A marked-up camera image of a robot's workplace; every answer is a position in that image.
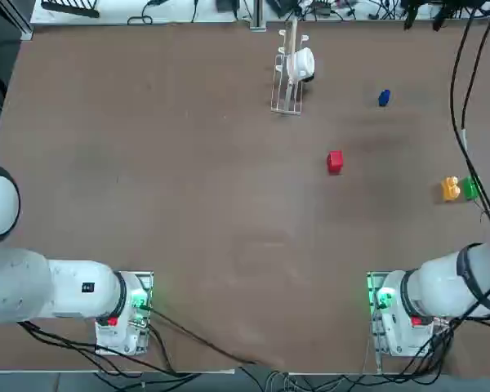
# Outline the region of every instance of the white cup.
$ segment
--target white cup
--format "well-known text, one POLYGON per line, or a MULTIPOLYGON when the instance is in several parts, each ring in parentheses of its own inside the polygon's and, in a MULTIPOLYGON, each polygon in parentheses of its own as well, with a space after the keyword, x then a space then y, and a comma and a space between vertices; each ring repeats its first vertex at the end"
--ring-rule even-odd
POLYGON ((314 75, 314 55, 309 47, 304 47, 296 53, 295 67, 292 67, 292 55, 287 56, 288 76, 295 82, 307 79, 314 75))

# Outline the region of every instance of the tabletop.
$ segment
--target tabletop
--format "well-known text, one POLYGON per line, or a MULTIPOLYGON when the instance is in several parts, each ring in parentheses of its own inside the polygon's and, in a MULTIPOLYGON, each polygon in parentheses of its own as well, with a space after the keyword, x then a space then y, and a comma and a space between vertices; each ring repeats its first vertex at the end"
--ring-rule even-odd
MULTIPOLYGON (((270 112, 275 25, 37 31, 0 122, 0 164, 23 207, 5 246, 152 270, 154 306, 234 354, 290 372, 361 372, 367 272, 490 239, 473 203, 437 203, 433 191, 467 173, 448 111, 462 27, 301 32, 316 74, 301 116, 284 117, 270 112), (384 89, 390 104, 379 108, 384 89), (345 165, 329 176, 336 149, 345 165)), ((458 100, 482 32, 471 31, 458 100)), ((490 39, 467 122, 490 195, 490 39)), ((94 339, 91 322, 41 324, 94 339)), ((236 366, 157 325, 177 369, 236 366)), ((161 363, 154 347, 144 358, 161 363)), ((384 362, 387 372, 402 366, 384 362)), ((79 354, 0 325, 0 370, 83 369, 79 354)), ((371 348, 364 371, 374 370, 371 348)), ((446 371, 490 376, 490 329, 462 327, 446 371)))

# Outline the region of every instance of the metal rack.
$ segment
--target metal rack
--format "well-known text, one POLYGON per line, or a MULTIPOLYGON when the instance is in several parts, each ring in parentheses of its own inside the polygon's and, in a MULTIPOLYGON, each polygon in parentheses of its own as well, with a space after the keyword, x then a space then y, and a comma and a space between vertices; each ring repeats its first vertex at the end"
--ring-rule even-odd
POLYGON ((42 8, 97 19, 100 18, 96 10, 97 3, 98 0, 42 0, 42 8))

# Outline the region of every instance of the orange toy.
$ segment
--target orange toy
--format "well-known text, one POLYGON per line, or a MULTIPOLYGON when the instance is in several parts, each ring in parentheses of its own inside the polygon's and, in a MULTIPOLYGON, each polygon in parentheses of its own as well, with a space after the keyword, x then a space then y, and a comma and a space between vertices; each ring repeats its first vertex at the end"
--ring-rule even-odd
POLYGON ((461 193, 457 182, 457 177, 447 177, 441 182, 441 186, 443 187, 443 200, 445 202, 453 202, 461 193))

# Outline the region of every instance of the floor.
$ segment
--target floor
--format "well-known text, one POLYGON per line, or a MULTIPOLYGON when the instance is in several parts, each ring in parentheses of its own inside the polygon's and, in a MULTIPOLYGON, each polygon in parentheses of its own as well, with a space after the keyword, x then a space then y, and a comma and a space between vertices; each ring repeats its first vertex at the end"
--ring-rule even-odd
MULTIPOLYGON (((265 385, 265 378, 268 372, 264 369, 257 369, 254 373, 258 381, 265 385)), ((147 374, 144 376, 147 381, 155 380, 153 375, 147 374)), ((309 379, 315 385, 320 385, 329 378, 322 376, 310 376, 309 379)), ((345 392, 350 385, 346 382, 342 383, 336 392, 345 392)), ((472 392, 479 390, 480 392, 490 392, 490 380, 460 380, 450 376, 442 376, 434 385, 423 386, 414 383, 405 385, 383 385, 377 387, 356 387, 353 391, 399 391, 399 392, 472 392)), ((98 381, 91 373, 16 373, 16 374, 0 374, 0 390, 23 390, 24 392, 74 392, 81 390, 82 392, 109 392, 113 390, 109 386, 98 381)), ((161 391, 165 387, 156 385, 147 385, 144 390, 161 391)), ((242 372, 237 372, 235 375, 216 375, 207 374, 198 378, 196 381, 181 388, 181 392, 224 392, 224 391, 245 392, 260 391, 258 386, 242 372)), ((274 392, 283 390, 283 382, 281 378, 273 389, 274 392)))

